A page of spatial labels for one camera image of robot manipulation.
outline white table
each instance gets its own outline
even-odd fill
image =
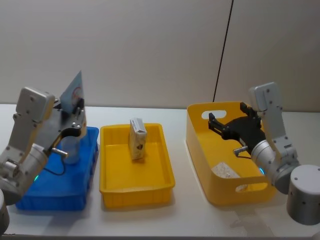
[[[15,105],[1,104],[0,150],[8,143]],[[163,126],[176,181],[173,201],[162,207],[107,211],[99,192],[99,161],[85,210],[80,212],[20,211],[9,207],[6,234],[44,236],[211,236],[310,237],[320,224],[304,226],[286,212],[286,197],[268,203],[217,208],[205,198],[186,147],[185,109],[87,107],[88,126],[127,124],[132,117]],[[303,164],[318,164],[320,113],[285,112],[287,135]]]

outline blue bin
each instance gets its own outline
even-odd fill
[[[41,171],[16,207],[21,210],[83,210],[94,174],[93,167],[98,154],[98,135],[98,128],[88,126],[86,136],[80,140],[78,163],[66,164],[65,173],[61,176],[45,170]],[[63,171],[61,157],[52,153],[45,167],[61,173]]]

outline yellow bin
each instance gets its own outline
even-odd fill
[[[100,192],[107,208],[165,204],[171,201],[175,178],[162,126],[144,124],[144,160],[131,160],[130,125],[100,129]]]
[[[223,118],[217,118],[226,124],[231,120],[245,116],[240,110],[240,102],[210,102],[190,105],[187,108],[186,143],[194,168],[208,201],[214,205],[259,203],[269,200],[276,190],[260,172],[251,159],[238,158],[233,150],[241,147],[235,140],[223,140],[220,135],[208,128],[209,113],[206,111],[225,111]],[[242,156],[250,157],[247,152]],[[222,178],[217,176],[213,167],[224,162],[240,178]],[[236,191],[238,186],[245,186]]]

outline blue led light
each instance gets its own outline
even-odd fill
[[[259,170],[263,175],[265,175],[265,171],[261,167],[259,167]]]

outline small box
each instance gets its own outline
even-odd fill
[[[141,118],[130,119],[129,149],[131,159],[141,159],[145,155],[147,130]]]

